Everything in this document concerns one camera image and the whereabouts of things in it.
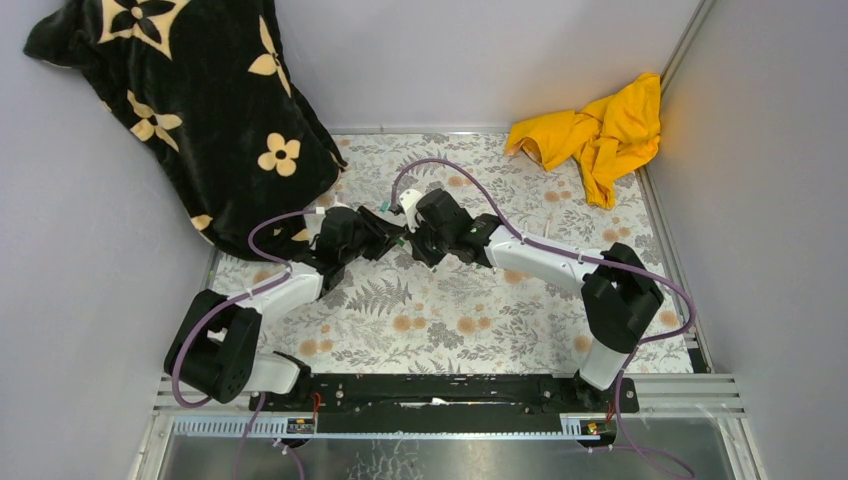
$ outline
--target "floral pattern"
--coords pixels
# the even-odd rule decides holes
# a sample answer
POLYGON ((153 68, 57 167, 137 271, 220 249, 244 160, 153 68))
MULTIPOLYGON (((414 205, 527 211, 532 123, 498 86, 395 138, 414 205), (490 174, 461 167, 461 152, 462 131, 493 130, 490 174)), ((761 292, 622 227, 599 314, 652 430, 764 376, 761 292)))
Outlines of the floral pattern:
POLYGON ((300 157, 300 141, 286 141, 279 133, 268 135, 268 151, 259 156, 259 166, 263 170, 277 169, 283 177, 294 175, 297 164, 294 162, 300 157))
MULTIPOLYGON (((404 165, 440 157, 467 168, 525 230, 564 243, 634 247, 647 267, 663 273, 635 174, 616 182, 611 210, 586 204, 577 165, 545 173, 525 157, 504 157, 506 135, 356 135, 336 141, 349 170, 319 205, 334 201, 379 211, 404 165)), ((445 188, 472 215, 490 211, 479 192, 449 168, 423 165, 401 182, 421 191, 445 188)), ((378 213, 400 223, 397 217, 378 213)), ((308 218, 310 231, 320 219, 308 218)), ((222 256, 213 287, 244 291, 281 267, 222 256)), ((667 332, 680 317, 667 297, 648 334, 667 332)), ((379 262, 359 260, 327 296, 286 318, 265 318, 260 349, 283 351, 317 372, 573 373, 592 344, 582 302, 520 272, 468 266, 448 256, 435 269, 395 248, 379 262)), ((691 372, 682 338, 642 347, 633 372, 691 372)))
POLYGON ((173 130, 183 124, 180 117, 173 114, 159 115, 148 105, 139 102, 135 98, 135 94, 129 91, 127 92, 127 100, 132 105, 133 112, 140 118, 139 122, 131 129, 139 140, 146 142, 155 134, 171 148, 177 152, 180 151, 177 142, 168 133, 168 130, 173 130))
POLYGON ((253 64, 250 65, 248 71, 257 75, 273 75, 276 73, 277 76, 280 77, 280 81, 283 83, 283 88, 286 89, 286 93, 289 97, 291 97, 291 85, 289 84, 289 79, 286 78, 286 73, 283 70, 283 63, 280 61, 280 55, 274 47, 274 41, 271 39, 271 33, 268 31, 268 25, 265 23, 265 19, 261 16, 259 17, 259 38, 262 40, 262 46, 265 47, 266 53, 259 55, 259 57, 254 60, 253 64))
POLYGON ((199 232, 206 230, 210 223, 212 223, 212 217, 209 215, 198 215, 191 219, 191 224, 194 225, 194 228, 196 228, 199 232))
POLYGON ((171 26, 189 0, 103 0, 100 43, 138 38, 171 58, 171 26))

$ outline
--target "beige flower print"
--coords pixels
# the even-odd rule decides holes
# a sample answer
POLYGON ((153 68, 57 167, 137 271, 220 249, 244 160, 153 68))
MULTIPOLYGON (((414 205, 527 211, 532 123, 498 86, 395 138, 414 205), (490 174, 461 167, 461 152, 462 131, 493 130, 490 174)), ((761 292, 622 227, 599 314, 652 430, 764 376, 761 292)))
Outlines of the beige flower print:
POLYGON ((102 0, 99 43, 137 38, 171 59, 171 27, 189 0, 102 0))
POLYGON ((198 215, 191 219, 191 224, 200 232, 206 230, 210 223, 212 223, 212 217, 209 215, 198 215))
POLYGON ((180 148, 177 146, 177 142, 168 133, 168 130, 173 130, 183 124, 180 117, 173 114, 160 115, 154 112, 149 106, 140 103, 135 98, 135 94, 130 91, 127 91, 127 100, 129 100, 130 104, 133 106, 135 114, 141 119, 131 129, 133 134, 135 134, 139 140, 146 142, 155 134, 157 137, 161 138, 162 141, 170 145, 171 148, 177 152, 180 151, 180 148))
POLYGON ((308 242, 311 239, 312 236, 309 235, 309 230, 305 228, 298 232, 297 235, 292 237, 292 240, 294 240, 295 242, 308 242))
POLYGON ((274 41, 271 39, 271 33, 268 32, 268 25, 265 23, 265 19, 262 18, 261 15, 259 16, 259 37, 262 39, 262 45, 268 53, 259 55, 247 71, 257 75, 273 75, 276 73, 280 77, 280 81, 283 83, 283 88, 286 89, 286 93, 289 97, 291 97, 291 85, 289 85, 289 80, 286 78, 286 73, 283 71, 283 64, 280 63, 280 55, 274 47, 274 41))
POLYGON ((289 140, 279 133, 268 135, 268 151, 259 156, 259 166, 263 170, 271 171, 277 169, 283 177, 294 175, 297 164, 294 163, 300 157, 300 141, 289 140))

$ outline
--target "wire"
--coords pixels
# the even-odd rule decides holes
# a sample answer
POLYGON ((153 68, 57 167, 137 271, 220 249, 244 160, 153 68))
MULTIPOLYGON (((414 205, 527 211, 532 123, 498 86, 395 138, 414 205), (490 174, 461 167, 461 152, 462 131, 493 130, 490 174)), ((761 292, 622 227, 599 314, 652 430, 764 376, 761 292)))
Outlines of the wire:
POLYGON ((241 439, 239 440, 239 448, 236 450, 236 458, 233 460, 233 480, 238 480, 238 468, 239 462, 241 461, 241 451, 244 448, 245 442, 247 442, 247 436, 250 434, 250 431, 253 430, 253 424, 256 423, 256 418, 259 416, 259 412, 262 411, 262 407, 265 406, 265 392, 259 394, 259 403, 256 404, 256 411, 253 412, 253 416, 250 417, 250 421, 247 422, 247 426, 244 427, 244 432, 241 434, 241 439))
POLYGON ((465 178, 470 180, 471 183, 473 183, 480 190, 480 192, 483 194, 483 196, 486 197, 486 200, 489 202, 489 205, 491 205, 492 209, 495 211, 495 214, 498 216, 498 218, 500 219, 503 226, 506 227, 506 229, 510 233, 512 233, 516 238, 521 239, 521 241, 526 243, 527 245, 530 245, 531 247, 536 247, 536 248, 543 250, 543 251, 546 251, 546 252, 562 255, 566 258, 571 258, 573 260, 578 260, 578 261, 581 261, 581 262, 588 262, 588 263, 592 263, 592 264, 595 264, 595 265, 602 265, 602 266, 610 267, 610 268, 616 268, 616 269, 619 269, 619 270, 624 270, 626 272, 641 275, 643 277, 649 278, 651 280, 654 280, 656 282, 659 282, 659 283, 665 285, 666 287, 671 289, 674 293, 676 293, 681 299, 683 299, 683 301, 686 303, 686 308, 689 311, 689 318, 686 320, 686 322, 683 324, 683 326, 681 326, 677 330, 662 333, 662 334, 659 334, 659 335, 654 335, 654 336, 651 336, 651 337, 648 337, 648 338, 643 338, 638 342, 636 349, 634 349, 633 353, 631 353, 630 356, 627 357, 627 360, 625 360, 624 364, 621 367, 621 370, 618 373, 618 376, 616 377, 615 389, 614 389, 613 395, 615 397, 615 416, 616 416, 616 420, 618 421, 618 424, 619 424, 618 429, 621 431, 621 433, 624 434, 624 438, 626 438, 627 441, 632 446, 630 448, 632 448, 634 452, 639 454, 639 456, 642 457, 642 459, 644 459, 646 462, 648 462, 658 472, 664 473, 671 478, 679 479, 679 480, 694 479, 695 478, 694 470, 690 466, 686 465, 685 462, 683 462, 682 460, 680 460, 676 457, 671 456, 670 454, 666 454, 666 455, 671 456, 674 459, 675 463, 677 463, 681 466, 684 466, 686 471, 689 472, 689 474, 690 474, 689 476, 682 476, 682 475, 679 475, 675 472, 672 472, 671 470, 660 465, 655 460, 649 458, 648 454, 651 453, 651 451, 647 448, 637 446, 636 443, 633 441, 633 439, 630 437, 630 434, 627 432, 627 429, 624 427, 624 422, 621 419, 621 405, 620 405, 621 404, 621 382, 622 382, 622 379, 624 378, 624 371, 627 369, 627 366, 630 365, 630 362, 632 362, 633 358, 636 356, 636 352, 638 351, 639 345, 644 345, 646 343, 656 342, 656 341, 659 341, 659 340, 665 340, 667 338, 671 338, 671 337, 674 337, 676 335, 681 335, 681 334, 685 333, 687 330, 689 330, 690 328, 692 328, 692 326, 695 324, 695 318, 696 318, 696 315, 697 315, 697 310, 695 308, 695 303, 692 301, 692 297, 690 297, 686 293, 686 291, 683 290, 682 287, 675 284, 671 280, 669 280, 665 277, 662 277, 660 275, 657 275, 653 272, 649 272, 649 271, 645 270, 644 268, 634 267, 633 265, 628 265, 626 263, 614 262, 614 261, 611 261, 611 260, 607 260, 605 258, 598 258, 598 257, 583 255, 583 254, 580 254, 580 253, 577 253, 577 252, 571 252, 571 251, 568 251, 568 250, 561 249, 559 247, 555 247, 553 245, 547 245, 547 244, 538 242, 538 241, 536 241, 532 238, 527 238, 525 235, 522 235, 522 233, 509 222, 509 219, 506 218, 506 215, 504 215, 503 211, 501 211, 500 207, 498 207, 498 204, 497 204, 497 202, 495 202, 495 199, 492 197, 492 195, 489 193, 489 191, 486 190, 486 187, 484 187, 483 184, 480 183, 479 180, 474 178, 473 175, 471 175, 470 173, 465 171, 465 169, 463 169, 459 165, 457 165, 457 164, 455 164, 451 161, 448 161, 448 160, 444 160, 444 159, 441 159, 441 158, 427 158, 427 159, 423 159, 423 160, 417 160, 415 162, 410 163, 406 167, 404 167, 400 171, 400 173, 398 173, 398 176, 395 178, 395 181, 392 184, 392 198, 391 198, 391 200, 392 200, 393 205, 397 204, 398 187, 400 185, 401 178, 403 178, 403 176, 406 175, 413 168, 415 168, 419 165, 427 164, 427 163, 439 163, 439 164, 442 164, 442 165, 446 165, 446 166, 451 167, 454 170, 458 171, 462 175, 464 175, 465 178))
POLYGON ((182 347, 180 347, 179 353, 177 353, 177 359, 174 361, 174 369, 171 372, 171 391, 174 394, 174 399, 177 401, 177 403, 181 407, 183 407, 183 408, 202 407, 203 405, 206 405, 207 403, 209 403, 209 401, 212 399, 211 397, 206 397, 203 400, 200 400, 198 402, 189 402, 188 400, 185 399, 185 397, 183 397, 182 393, 180 392, 180 373, 181 373, 182 368, 183 368, 183 362, 185 362, 185 357, 188 354, 189 349, 191 349, 191 346, 194 344, 195 340, 197 339, 197 336, 200 334, 200 332, 203 330, 203 328, 206 327, 206 325, 210 321, 212 321, 213 318, 215 318, 215 315, 221 313, 221 311, 225 310, 227 307, 234 305, 238 302, 247 300, 248 298, 250 298, 253 295, 258 295, 258 294, 267 292, 268 290, 271 290, 273 288, 276 288, 276 287, 282 285, 283 283, 285 283, 286 281, 288 281, 289 278, 291 278, 291 263, 289 263, 288 260, 285 260, 285 259, 280 258, 280 257, 276 257, 274 255, 265 253, 262 250, 260 250, 259 247, 256 246, 256 243, 254 243, 254 238, 256 237, 256 234, 259 233, 259 231, 262 230, 263 228, 265 228, 265 227, 267 227, 267 226, 269 226, 273 223, 279 222, 280 220, 285 220, 285 219, 291 218, 291 217, 309 215, 309 214, 314 213, 314 212, 315 212, 314 210, 303 210, 303 211, 300 211, 300 212, 292 212, 292 213, 286 213, 284 215, 279 215, 277 217, 274 217, 272 219, 269 219, 269 220, 266 220, 266 221, 260 223, 259 225, 257 225, 253 229, 253 231, 250 232, 250 235, 247 237, 247 244, 250 246, 250 249, 253 250, 254 253, 256 253, 257 255, 259 255, 260 257, 262 257, 266 260, 270 260, 272 262, 281 263, 281 264, 285 265, 286 268, 288 268, 288 271, 282 277, 280 277, 280 278, 278 278, 278 279, 276 279, 272 282, 269 282, 269 283, 255 289, 255 290, 253 290, 252 292, 245 292, 245 293, 235 295, 233 297, 228 298, 224 302, 215 306, 212 310, 209 310, 206 313, 206 315, 204 315, 200 319, 200 321, 197 322, 197 324, 195 324, 194 328, 191 329, 191 331, 189 332, 189 334, 186 336, 185 340, 183 341, 183 345, 182 345, 182 347))
POLYGON ((316 428, 315 419, 318 417, 318 409, 321 408, 321 394, 315 392, 312 397, 312 428, 316 428))
MULTIPOLYGON (((261 249, 259 249, 259 247, 256 246, 256 243, 254 241, 254 239, 256 238, 256 234, 259 233, 263 228, 266 228, 273 223, 279 222, 281 220, 285 220, 287 218, 305 216, 305 215, 309 215, 309 214, 312 214, 312 213, 315 213, 315 210, 303 210, 303 211, 300 211, 300 212, 291 212, 291 213, 279 215, 279 216, 276 216, 274 218, 268 219, 268 220, 260 223, 259 225, 254 227, 253 230, 250 232, 250 235, 248 235, 248 237, 247 237, 247 244, 248 244, 248 246, 250 246, 250 249, 253 250, 253 252, 255 254, 259 255, 260 257, 262 257, 266 260, 270 260, 272 262, 285 265, 286 268, 288 269, 288 271, 282 277, 280 277, 276 280, 273 280, 271 282, 268 282, 267 284, 255 289, 255 290, 232 296, 232 297, 228 298, 227 300, 221 302, 219 305, 216 305, 214 308, 209 310, 206 313, 206 315, 204 315, 200 319, 200 321, 197 322, 197 324, 195 324, 194 328, 191 329, 191 331, 189 332, 189 334, 186 336, 185 340, 183 341, 182 346, 180 347, 180 351, 177 354, 176 360, 174 361, 174 369, 171 372, 171 391, 174 394, 174 399, 177 401, 177 403, 181 407, 183 407, 183 408, 198 408, 198 407, 202 407, 203 405, 206 405, 207 403, 209 403, 210 400, 212 400, 212 397, 206 397, 203 400, 200 400, 200 401, 197 401, 197 402, 189 402, 188 400, 185 399, 185 397, 183 397, 182 392, 180 392, 180 372, 182 371, 182 368, 183 368, 183 362, 185 362, 185 357, 188 354, 188 351, 191 349, 191 346, 194 344, 195 340, 197 340, 197 336, 200 334, 200 332, 203 330, 203 328, 206 327, 206 324, 208 324, 210 321, 212 321, 212 319, 215 318, 215 315, 218 315, 219 313, 221 313, 223 310, 230 307, 231 305, 234 305, 238 302, 247 300, 248 298, 251 298, 253 295, 259 295, 259 294, 265 293, 265 292, 267 292, 267 291, 269 291, 273 288, 276 288, 276 287, 282 285, 283 283, 288 281, 289 278, 291 278, 291 269, 292 269, 291 263, 289 263, 289 261, 284 259, 284 258, 280 258, 280 257, 274 256, 274 255, 271 255, 269 253, 265 253, 261 249)), ((244 433, 242 434, 241 441, 239 442, 238 451, 236 452, 236 458, 233 461, 233 479, 234 480, 238 479, 239 462, 241 461, 241 451, 242 451, 242 448, 244 447, 245 440, 247 439, 248 433, 253 428, 253 424, 256 422, 256 418, 259 416, 259 412, 262 410, 262 407, 264 405, 265 405, 265 393, 262 392, 262 393, 259 394, 259 403, 256 406, 256 411, 253 413, 253 416, 250 418, 250 421, 248 422, 247 427, 245 428, 244 433)), ((291 450, 291 453, 292 453, 292 458, 295 459, 295 462, 297 463, 297 468, 300 471, 300 479, 303 480, 304 478, 306 478, 305 474, 304 474, 304 470, 303 470, 303 462, 301 462, 300 457, 296 453, 294 453, 294 450, 291 450)))
POLYGON ((303 460, 300 459, 300 455, 297 454, 297 451, 286 445, 283 447, 283 453, 294 459, 294 464, 297 465, 297 471, 300 474, 300 480, 306 480, 306 471, 303 469, 303 460))
POLYGON ((609 421, 612 420, 613 415, 615 415, 615 402, 610 402, 609 408, 607 408, 607 417, 604 422, 609 423, 609 421))
MULTIPOLYGON (((276 448, 278 445, 281 444, 281 442, 282 442, 282 439, 278 438, 277 440, 274 441, 274 445, 272 445, 272 446, 274 448, 276 448)), ((297 451, 295 451, 295 449, 286 445, 285 443, 283 443, 282 445, 283 445, 283 455, 291 455, 291 457, 294 459, 294 463, 295 463, 295 465, 297 465, 297 471, 300 474, 300 480, 306 480, 306 471, 303 469, 303 460, 300 458, 300 455, 298 455, 298 453, 297 453, 297 451)))
MULTIPOLYGON (((663 457, 663 458, 665 458, 669 461, 672 461, 672 462, 680 465, 681 468, 683 468, 687 472, 689 472, 689 474, 692 476, 691 478, 695 478, 695 471, 692 469, 692 467, 689 466, 688 464, 686 464, 686 462, 684 462, 683 460, 675 457, 674 455, 672 455, 668 452, 663 452, 662 450, 658 450, 656 448, 651 448, 651 447, 639 447, 639 449, 642 450, 642 452, 644 452, 645 454, 654 455, 654 456, 657 456, 657 457, 663 457)), ((596 448, 580 447, 580 448, 575 448, 573 450, 569 450, 566 453, 575 453, 575 454, 586 453, 588 455, 593 455, 595 453, 609 453, 609 452, 612 452, 614 450, 624 450, 624 451, 627 451, 627 452, 635 452, 636 447, 634 447, 632 445, 616 445, 616 446, 609 445, 607 447, 596 447, 596 448)))

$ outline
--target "metal floor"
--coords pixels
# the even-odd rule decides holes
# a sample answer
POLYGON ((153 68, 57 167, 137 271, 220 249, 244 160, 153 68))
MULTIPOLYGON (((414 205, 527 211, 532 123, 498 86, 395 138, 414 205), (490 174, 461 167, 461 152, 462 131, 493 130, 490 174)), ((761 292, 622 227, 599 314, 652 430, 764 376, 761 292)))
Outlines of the metal floor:
MULTIPOLYGON (((733 478, 721 434, 709 419, 652 420, 648 428, 640 419, 626 421, 641 446, 679 456, 699 479, 733 478)), ((236 438, 174 436, 160 479, 229 480, 237 446, 236 438)), ((577 443, 562 441, 312 440, 297 452, 308 479, 665 478, 635 453, 602 451, 590 456, 577 443)), ((270 440, 251 439, 242 455, 241 479, 298 478, 293 459, 273 448, 270 440)))

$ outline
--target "orange wire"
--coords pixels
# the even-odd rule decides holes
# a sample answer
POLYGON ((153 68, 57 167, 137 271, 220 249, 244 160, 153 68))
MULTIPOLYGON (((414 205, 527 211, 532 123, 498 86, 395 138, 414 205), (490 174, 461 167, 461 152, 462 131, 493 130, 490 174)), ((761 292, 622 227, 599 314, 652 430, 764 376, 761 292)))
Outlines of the orange wire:
POLYGON ((315 424, 315 417, 318 416, 318 408, 321 407, 321 394, 315 392, 312 397, 312 424, 315 424))
POLYGON ((610 402, 609 408, 607 409, 607 419, 606 423, 609 423, 612 420, 612 416, 615 415, 615 406, 610 402))

